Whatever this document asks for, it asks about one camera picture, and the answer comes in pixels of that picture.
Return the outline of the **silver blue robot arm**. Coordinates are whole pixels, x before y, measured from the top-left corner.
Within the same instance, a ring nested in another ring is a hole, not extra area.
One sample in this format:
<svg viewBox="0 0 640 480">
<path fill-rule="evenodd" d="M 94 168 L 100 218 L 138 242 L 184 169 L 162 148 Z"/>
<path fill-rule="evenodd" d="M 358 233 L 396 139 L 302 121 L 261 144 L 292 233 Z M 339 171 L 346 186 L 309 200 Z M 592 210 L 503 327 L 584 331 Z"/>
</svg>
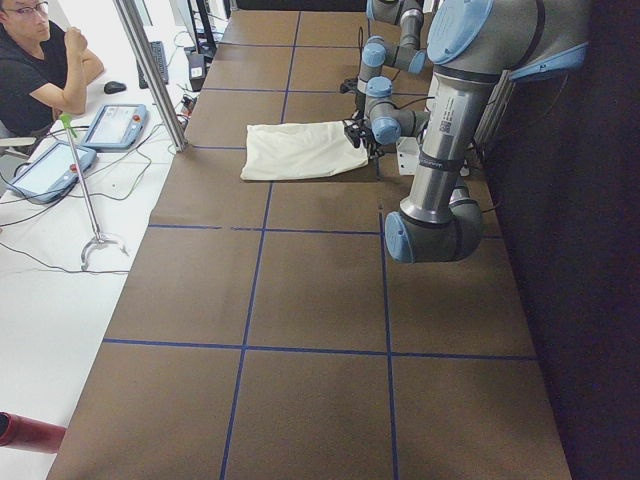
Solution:
<svg viewBox="0 0 640 480">
<path fill-rule="evenodd" d="M 367 1 L 367 19 L 396 29 L 395 37 L 388 39 L 381 34 L 371 35 L 360 54 L 357 91 L 364 94 L 371 79 L 382 75 L 385 67 L 420 74 L 427 65 L 427 53 L 423 30 L 426 14 L 434 7 L 425 7 L 424 1 Z"/>
<path fill-rule="evenodd" d="M 396 25 L 398 45 L 373 36 L 361 53 L 354 145 L 419 140 L 410 194 L 385 220 L 389 254 L 404 263 L 467 258 L 482 236 L 482 213 L 461 177 L 495 85 L 548 79 L 578 69 L 588 46 L 587 1 L 371 1 L 367 16 Z M 433 67 L 428 108 L 411 113 L 391 99 L 390 66 Z"/>
</svg>

